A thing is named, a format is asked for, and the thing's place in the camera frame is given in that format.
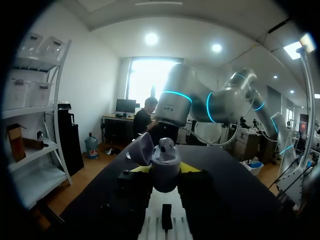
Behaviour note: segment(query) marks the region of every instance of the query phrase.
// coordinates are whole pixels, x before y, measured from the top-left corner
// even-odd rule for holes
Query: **wooden floor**
[[[45,197],[46,203],[56,214],[60,215],[68,204],[116,157],[115,155],[104,153],[107,147],[106,144],[99,146],[99,158],[97,159],[83,157],[84,168],[71,177],[73,181],[72,185],[68,185],[67,181],[65,181]],[[257,177],[264,185],[269,187],[277,178],[279,166],[279,164],[266,164]],[[270,190],[274,194],[278,192],[275,185]],[[50,226],[48,220],[35,207],[31,210],[31,213],[43,229],[47,229]]]
[[[47,205],[58,215],[60,215],[64,209],[71,203],[84,189],[85,187],[104,169],[116,155],[107,155],[104,150],[108,146],[104,143],[99,145],[98,153],[99,157],[96,159],[86,158],[86,154],[83,154],[84,168],[78,171],[71,177],[73,183],[68,184],[68,181],[63,182],[59,187],[49,193],[44,199]],[[50,226],[48,220],[34,207],[32,214],[36,217],[40,226],[43,229],[47,229]]]

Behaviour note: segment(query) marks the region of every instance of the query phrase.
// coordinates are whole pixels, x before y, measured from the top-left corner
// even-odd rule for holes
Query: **window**
[[[136,100],[141,108],[145,100],[155,97],[159,100],[174,65],[181,63],[176,58],[137,58],[131,63],[127,99]]]
[[[285,112],[285,125],[287,122],[294,119],[294,111],[290,110],[289,108],[286,109]]]

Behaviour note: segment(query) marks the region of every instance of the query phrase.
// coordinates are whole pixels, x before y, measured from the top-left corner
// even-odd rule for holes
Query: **black table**
[[[130,145],[67,206],[61,214],[66,223],[72,223],[77,229],[94,228],[99,224],[97,221],[101,217],[101,206],[108,202],[117,188],[117,177],[123,170],[137,167],[126,158],[129,147]],[[230,209],[231,223],[242,225],[253,221],[267,221],[279,211],[280,201],[223,148],[177,145],[177,149],[183,162],[211,174],[213,187]]]

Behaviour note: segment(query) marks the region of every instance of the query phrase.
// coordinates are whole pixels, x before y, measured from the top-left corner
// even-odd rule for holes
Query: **man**
[[[158,121],[151,121],[150,114],[156,109],[158,100],[154,97],[149,97],[144,102],[144,108],[137,112],[133,120],[133,135],[134,138],[139,137],[139,134],[149,132],[158,125]]]

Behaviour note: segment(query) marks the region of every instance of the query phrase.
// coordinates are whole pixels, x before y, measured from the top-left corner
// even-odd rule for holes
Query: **blue water bottle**
[[[89,132],[89,137],[85,140],[86,155],[89,159],[98,158],[98,140]]]

